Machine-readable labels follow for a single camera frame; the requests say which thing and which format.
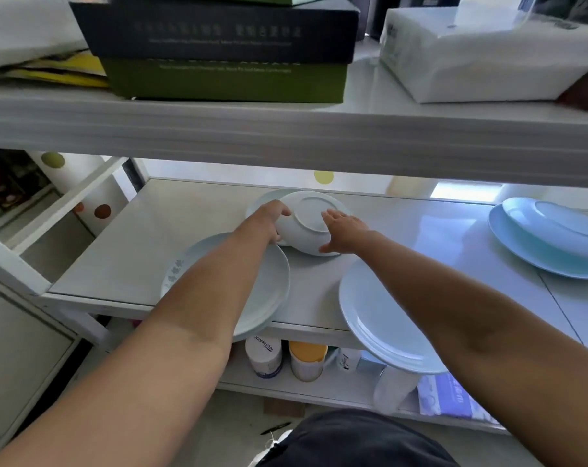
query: polka dot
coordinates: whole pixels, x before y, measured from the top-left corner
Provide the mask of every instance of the polka dot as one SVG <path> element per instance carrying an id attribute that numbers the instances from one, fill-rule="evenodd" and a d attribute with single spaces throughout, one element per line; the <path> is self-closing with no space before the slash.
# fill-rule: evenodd
<path id="1" fill-rule="evenodd" d="M 108 218 L 111 215 L 111 207 L 108 205 L 99 205 L 96 210 L 94 211 L 94 214 L 96 216 L 96 218 L 99 218 L 101 220 L 104 220 L 106 218 Z"/>
<path id="2" fill-rule="evenodd" d="M 328 185 L 333 181 L 333 172 L 315 171 L 313 176 L 316 178 L 316 181 L 322 185 Z"/>
<path id="3" fill-rule="evenodd" d="M 65 165 L 65 157 L 58 152 L 44 152 L 41 154 L 41 162 L 51 169 L 60 169 Z"/>

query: ceramic plate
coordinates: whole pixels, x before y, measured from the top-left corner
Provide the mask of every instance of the ceramic plate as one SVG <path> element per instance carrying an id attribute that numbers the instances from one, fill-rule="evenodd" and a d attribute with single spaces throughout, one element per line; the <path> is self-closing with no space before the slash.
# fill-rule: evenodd
<path id="1" fill-rule="evenodd" d="M 217 234 L 190 246 L 166 271 L 162 282 L 162 297 L 197 260 L 221 244 L 230 233 Z M 234 342 L 241 341 L 259 332 L 272 319 L 279 306 L 285 302 L 290 291 L 290 265 L 279 247 L 269 245 L 251 290 L 247 304 L 242 310 L 236 329 Z"/>
<path id="2" fill-rule="evenodd" d="M 281 201 L 292 212 L 291 216 L 281 216 L 275 223 L 276 230 L 283 239 L 306 254 L 321 257 L 338 255 L 337 252 L 322 254 L 318 251 L 320 246 L 331 240 L 321 212 L 333 208 L 350 214 L 344 203 L 330 195 L 311 190 L 290 193 Z"/>
<path id="3" fill-rule="evenodd" d="M 253 213 L 255 213 L 257 211 L 257 209 L 260 206 L 262 206 L 264 203 L 268 203 L 273 200 L 280 200 L 281 198 L 283 198 L 286 195 L 289 195 L 290 193 L 299 192 L 299 191 L 300 191 L 300 188 L 279 188 L 278 190 L 271 190 L 271 191 L 265 193 L 264 195 L 260 196 L 257 200 L 255 200 L 253 203 L 251 203 L 249 205 L 249 207 L 247 208 L 247 213 L 245 215 L 245 218 L 248 218 Z M 281 241 L 279 241 L 277 243 L 277 245 L 289 246 L 289 244 L 286 243 L 284 241 L 284 239 L 281 239 Z"/>
<path id="4" fill-rule="evenodd" d="M 341 279 L 339 306 L 352 333 L 381 361 L 418 374 L 447 371 L 422 331 L 363 261 L 357 260 Z"/>
<path id="5" fill-rule="evenodd" d="M 504 211 L 517 225 L 541 241 L 588 259 L 588 216 L 573 208 L 533 198 L 508 198 Z"/>
<path id="6" fill-rule="evenodd" d="M 531 235 L 508 217 L 502 205 L 491 210 L 488 222 L 495 237 L 526 262 L 551 273 L 588 280 L 588 259 L 563 252 Z"/>

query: black box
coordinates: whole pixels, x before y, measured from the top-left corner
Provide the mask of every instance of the black box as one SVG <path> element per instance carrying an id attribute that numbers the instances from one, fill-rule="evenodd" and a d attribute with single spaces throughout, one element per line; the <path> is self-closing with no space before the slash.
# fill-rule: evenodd
<path id="1" fill-rule="evenodd" d="M 71 8 L 91 52 L 114 58 L 350 63 L 359 22 L 348 0 L 106 0 Z"/>

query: yellow lid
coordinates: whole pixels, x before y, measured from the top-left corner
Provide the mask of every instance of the yellow lid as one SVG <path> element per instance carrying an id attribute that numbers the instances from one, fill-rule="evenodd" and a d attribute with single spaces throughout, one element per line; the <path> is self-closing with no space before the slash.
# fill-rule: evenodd
<path id="1" fill-rule="evenodd" d="M 290 352 L 301 362 L 323 361 L 328 349 L 327 345 L 290 341 Z"/>

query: polka dot wall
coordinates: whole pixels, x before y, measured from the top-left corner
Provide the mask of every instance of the polka dot wall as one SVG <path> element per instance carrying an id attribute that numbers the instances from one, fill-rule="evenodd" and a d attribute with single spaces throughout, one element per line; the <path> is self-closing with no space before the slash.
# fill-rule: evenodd
<path id="1" fill-rule="evenodd" d="M 30 151 L 28 154 L 62 194 L 77 186 L 104 162 L 102 156 L 65 154 L 53 150 Z M 127 203 L 119 184 L 111 176 L 84 197 L 73 212 L 93 234 L 98 235 Z"/>

